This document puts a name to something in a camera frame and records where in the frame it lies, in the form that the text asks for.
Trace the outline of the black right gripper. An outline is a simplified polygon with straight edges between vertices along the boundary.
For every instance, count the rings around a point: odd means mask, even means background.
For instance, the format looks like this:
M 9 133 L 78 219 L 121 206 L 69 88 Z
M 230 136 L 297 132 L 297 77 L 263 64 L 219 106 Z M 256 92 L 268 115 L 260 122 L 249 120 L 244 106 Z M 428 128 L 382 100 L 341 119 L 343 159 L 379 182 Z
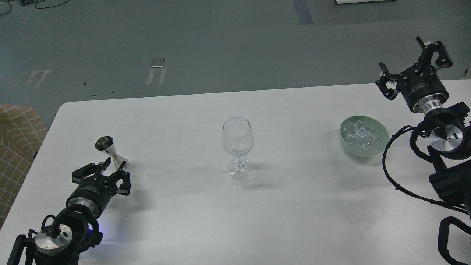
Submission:
M 419 36 L 415 39 L 422 48 L 415 66 L 400 74 L 392 74 L 383 62 L 379 62 L 382 74 L 375 84 L 388 100 L 394 100 L 401 93 L 409 110 L 420 113 L 422 109 L 419 101 L 424 98 L 438 99 L 440 103 L 449 99 L 449 93 L 437 76 L 437 71 L 454 64 L 441 41 L 425 44 Z

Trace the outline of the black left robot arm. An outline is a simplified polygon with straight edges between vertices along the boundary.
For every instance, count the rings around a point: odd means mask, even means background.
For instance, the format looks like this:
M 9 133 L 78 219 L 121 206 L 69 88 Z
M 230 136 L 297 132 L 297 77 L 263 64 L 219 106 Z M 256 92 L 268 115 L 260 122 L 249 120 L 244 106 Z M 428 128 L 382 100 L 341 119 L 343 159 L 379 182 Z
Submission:
M 77 265 L 81 253 L 99 245 L 103 238 L 98 219 L 116 194 L 131 193 L 129 162 L 113 156 L 72 172 L 78 186 L 57 215 L 47 215 L 40 230 L 18 235 L 9 265 Z

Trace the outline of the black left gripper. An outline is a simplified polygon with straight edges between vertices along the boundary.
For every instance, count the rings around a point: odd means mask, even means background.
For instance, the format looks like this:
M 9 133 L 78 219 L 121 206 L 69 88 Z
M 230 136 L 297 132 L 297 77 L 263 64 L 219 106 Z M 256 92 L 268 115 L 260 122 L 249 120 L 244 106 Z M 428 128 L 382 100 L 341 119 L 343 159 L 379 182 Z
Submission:
M 72 172 L 72 183 L 78 187 L 66 200 L 66 206 L 83 205 L 99 218 L 111 198 L 120 194 L 128 196 L 131 194 L 131 175 L 125 171 L 125 162 L 111 175 L 104 175 L 104 163 L 90 163 Z

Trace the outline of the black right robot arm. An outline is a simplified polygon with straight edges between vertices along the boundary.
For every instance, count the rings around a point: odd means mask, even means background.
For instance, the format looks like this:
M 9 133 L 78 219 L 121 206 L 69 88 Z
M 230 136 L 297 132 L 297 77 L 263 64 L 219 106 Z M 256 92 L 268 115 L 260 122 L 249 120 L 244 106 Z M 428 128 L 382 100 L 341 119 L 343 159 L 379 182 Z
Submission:
M 470 125 L 465 124 L 470 108 L 464 102 L 451 107 L 443 106 L 449 99 L 449 92 L 437 76 L 437 71 L 452 67 L 453 62 L 441 41 L 427 44 L 420 37 L 416 37 L 416 41 L 422 49 L 421 55 L 417 62 L 399 74 L 392 74 L 384 63 L 379 64 L 382 73 L 375 84 L 382 95 L 394 100 L 401 94 L 411 112 L 424 114 L 424 120 L 417 126 L 406 125 L 392 135 L 382 153 L 382 169 L 397 191 L 470 215 L 471 140 Z M 429 176 L 429 183 L 439 200 L 409 191 L 387 171 L 387 151 L 406 132 L 411 133 L 409 146 L 414 154 L 434 167 L 435 172 Z

